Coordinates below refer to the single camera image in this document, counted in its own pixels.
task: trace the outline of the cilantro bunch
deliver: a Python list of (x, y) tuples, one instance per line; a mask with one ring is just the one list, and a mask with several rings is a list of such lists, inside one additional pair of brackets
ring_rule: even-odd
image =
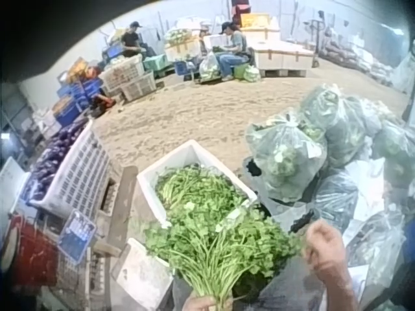
[[(183, 168), (176, 174), (161, 180), (158, 187), (165, 195), (163, 200), (171, 200), (167, 211), (171, 226), (151, 226), (146, 231), (146, 246), (150, 254), (166, 260), (198, 295), (215, 297), (217, 310), (223, 309), (244, 272), (272, 277), (298, 253), (297, 238), (284, 233), (270, 218), (264, 220), (256, 209), (234, 209), (241, 195), (226, 178), (197, 167)], [(169, 180), (175, 181), (173, 189)]]

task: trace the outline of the plastic basket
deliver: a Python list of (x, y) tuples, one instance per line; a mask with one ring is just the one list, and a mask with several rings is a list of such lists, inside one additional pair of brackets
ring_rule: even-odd
[(165, 54), (147, 57), (143, 62), (144, 68), (148, 71), (160, 71), (170, 66)]
[(156, 90), (153, 72), (149, 72), (138, 80), (121, 86), (123, 93), (128, 101), (143, 97)]
[(73, 209), (90, 217), (99, 185), (105, 176), (110, 158), (89, 121), (65, 156), (41, 201), (30, 200), (33, 206), (67, 218)]
[(202, 148), (196, 141), (190, 140), (146, 168), (137, 177), (144, 197), (148, 202), (148, 206), (150, 206), (154, 216), (162, 225), (166, 223), (166, 210), (155, 191), (158, 178), (169, 168), (180, 168), (195, 163), (204, 165), (205, 167), (215, 167), (219, 172), (222, 172), (229, 178), (235, 187), (244, 192), (250, 202), (256, 201), (257, 196), (255, 193), (230, 169), (213, 154)]
[(137, 80), (145, 73), (141, 59), (140, 54), (133, 56), (105, 70), (99, 78), (102, 79), (108, 91), (113, 91), (123, 84)]

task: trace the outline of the yellow crate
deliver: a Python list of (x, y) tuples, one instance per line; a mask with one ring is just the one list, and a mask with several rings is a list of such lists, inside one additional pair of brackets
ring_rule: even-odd
[(242, 27), (267, 27), (270, 24), (269, 14), (241, 14)]

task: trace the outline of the plastic bag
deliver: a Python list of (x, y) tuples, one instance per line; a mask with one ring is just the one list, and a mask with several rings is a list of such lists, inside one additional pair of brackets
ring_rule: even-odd
[(219, 64), (215, 53), (210, 52), (203, 62), (200, 63), (199, 73), (203, 80), (210, 80), (219, 76)]
[(304, 122), (290, 110), (264, 126), (251, 124), (246, 131), (270, 198), (285, 203), (299, 200), (326, 160), (323, 131)]
[(386, 158), (385, 178), (393, 187), (407, 188), (415, 178), (415, 130), (384, 121), (373, 140), (373, 157)]
[(364, 144), (366, 127), (360, 102), (346, 100), (337, 86), (317, 87), (302, 102), (302, 111), (326, 130), (329, 163), (343, 167)]
[(333, 227), (344, 232), (353, 218), (359, 190), (350, 175), (339, 170), (323, 179), (314, 199), (314, 208)]
[(376, 106), (368, 99), (359, 99), (357, 97), (348, 97), (346, 100), (354, 101), (356, 105), (362, 108), (362, 120), (366, 128), (366, 134), (374, 137), (382, 129), (382, 122)]
[(369, 264), (366, 286), (390, 286), (405, 235), (401, 211), (385, 211), (372, 216), (347, 246), (349, 267)]
[(244, 72), (244, 79), (248, 82), (258, 82), (261, 80), (259, 69), (254, 66), (248, 66)]

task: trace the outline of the person's arm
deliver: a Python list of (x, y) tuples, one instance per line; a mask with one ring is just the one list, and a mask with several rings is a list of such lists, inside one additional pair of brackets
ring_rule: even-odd
[(307, 230), (304, 257), (327, 288), (327, 311), (357, 311), (341, 233), (323, 220)]

